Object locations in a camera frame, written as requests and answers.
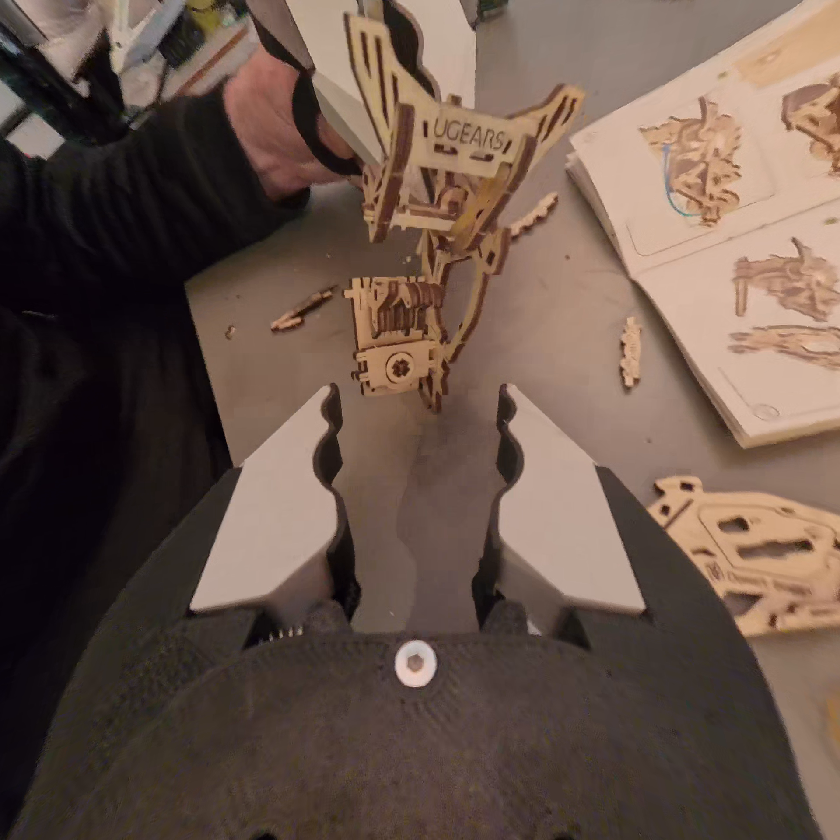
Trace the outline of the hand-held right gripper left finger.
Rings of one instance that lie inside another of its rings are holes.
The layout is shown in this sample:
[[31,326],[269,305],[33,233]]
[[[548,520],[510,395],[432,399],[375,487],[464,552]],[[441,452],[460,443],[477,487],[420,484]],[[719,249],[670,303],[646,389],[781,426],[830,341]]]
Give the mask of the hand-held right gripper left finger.
[[352,618],[361,600],[343,499],[340,391],[319,388],[241,465],[190,603],[193,613],[255,607],[306,618],[332,600]]

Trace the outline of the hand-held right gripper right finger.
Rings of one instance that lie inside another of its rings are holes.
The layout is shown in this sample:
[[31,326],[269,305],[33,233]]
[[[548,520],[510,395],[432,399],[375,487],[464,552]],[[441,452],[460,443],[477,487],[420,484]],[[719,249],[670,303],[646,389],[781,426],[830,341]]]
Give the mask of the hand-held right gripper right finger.
[[500,387],[497,471],[474,577],[480,626],[519,603],[533,632],[574,608],[637,617],[646,603],[594,459],[514,384]]

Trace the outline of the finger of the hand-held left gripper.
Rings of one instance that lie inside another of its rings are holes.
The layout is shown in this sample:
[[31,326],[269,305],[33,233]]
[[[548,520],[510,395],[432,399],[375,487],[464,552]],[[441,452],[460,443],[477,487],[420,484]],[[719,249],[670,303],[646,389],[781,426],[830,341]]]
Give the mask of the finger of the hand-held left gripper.
[[299,66],[322,120],[362,165],[379,165],[383,151],[354,72],[344,17],[385,22],[392,2],[253,1],[249,12],[272,55]]
[[476,96],[476,34],[459,1],[384,1],[384,21],[401,65],[436,99]]

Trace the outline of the wooden mechanical model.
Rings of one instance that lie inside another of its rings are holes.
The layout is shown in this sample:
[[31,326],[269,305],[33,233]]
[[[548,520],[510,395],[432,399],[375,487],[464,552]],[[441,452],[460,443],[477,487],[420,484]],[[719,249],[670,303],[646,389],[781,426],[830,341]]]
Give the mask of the wooden mechanical model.
[[384,152],[362,171],[370,241],[416,228],[419,276],[353,278],[364,396],[417,392],[438,413],[449,368],[474,332],[489,281],[513,239],[499,216],[531,169],[569,131],[585,98],[556,86],[540,105],[502,118],[439,101],[400,64],[387,26],[344,14],[350,66]]

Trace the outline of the person's left forearm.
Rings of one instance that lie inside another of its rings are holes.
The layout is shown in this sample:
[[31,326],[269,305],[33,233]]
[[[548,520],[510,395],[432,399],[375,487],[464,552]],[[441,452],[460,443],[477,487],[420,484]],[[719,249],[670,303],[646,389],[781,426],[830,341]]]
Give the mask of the person's left forearm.
[[269,199],[221,87],[166,103],[107,146],[42,159],[2,140],[2,310],[69,316],[164,295],[309,197],[304,186]]

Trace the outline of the laser-cut wooden parts sheet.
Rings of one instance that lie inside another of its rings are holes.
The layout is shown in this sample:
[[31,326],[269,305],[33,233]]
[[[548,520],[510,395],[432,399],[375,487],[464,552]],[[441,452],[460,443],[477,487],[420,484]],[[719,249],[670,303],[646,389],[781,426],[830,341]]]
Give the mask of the laser-cut wooden parts sheet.
[[839,516],[758,491],[706,490],[694,476],[654,483],[650,515],[722,601],[744,637],[839,624]]

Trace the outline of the person's left hand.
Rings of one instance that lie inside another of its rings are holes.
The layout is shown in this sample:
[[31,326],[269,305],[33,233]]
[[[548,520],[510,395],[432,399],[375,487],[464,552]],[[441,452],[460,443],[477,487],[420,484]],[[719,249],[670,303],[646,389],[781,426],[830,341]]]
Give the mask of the person's left hand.
[[223,87],[227,120],[272,202],[349,179],[320,163],[300,136],[292,115],[298,77],[295,67],[258,45]]

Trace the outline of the small toothed wooden part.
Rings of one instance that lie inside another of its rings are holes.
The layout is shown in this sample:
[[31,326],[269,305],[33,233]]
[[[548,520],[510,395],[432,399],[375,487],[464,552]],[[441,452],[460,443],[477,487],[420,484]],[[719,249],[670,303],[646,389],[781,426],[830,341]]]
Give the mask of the small toothed wooden part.
[[635,316],[625,320],[621,335],[622,356],[619,369],[626,392],[632,391],[641,380],[642,325]]
[[558,192],[550,192],[543,196],[535,206],[509,225],[511,240],[516,240],[529,230],[546,220],[559,201]]

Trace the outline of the long wooden offcut stick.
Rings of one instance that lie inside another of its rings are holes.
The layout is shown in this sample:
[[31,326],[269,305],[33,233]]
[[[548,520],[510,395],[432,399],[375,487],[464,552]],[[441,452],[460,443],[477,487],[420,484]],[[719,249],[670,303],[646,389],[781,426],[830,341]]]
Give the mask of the long wooden offcut stick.
[[303,325],[309,313],[320,309],[333,298],[336,289],[337,286],[331,286],[313,292],[310,296],[300,301],[273,321],[269,329],[273,333],[283,333],[299,328]]

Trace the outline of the illustrated instruction booklet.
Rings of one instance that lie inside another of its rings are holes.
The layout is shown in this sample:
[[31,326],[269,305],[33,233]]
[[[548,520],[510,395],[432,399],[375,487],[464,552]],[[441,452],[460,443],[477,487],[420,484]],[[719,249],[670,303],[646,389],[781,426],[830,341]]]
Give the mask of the illustrated instruction booklet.
[[571,139],[567,172],[743,448],[839,426],[839,3]]

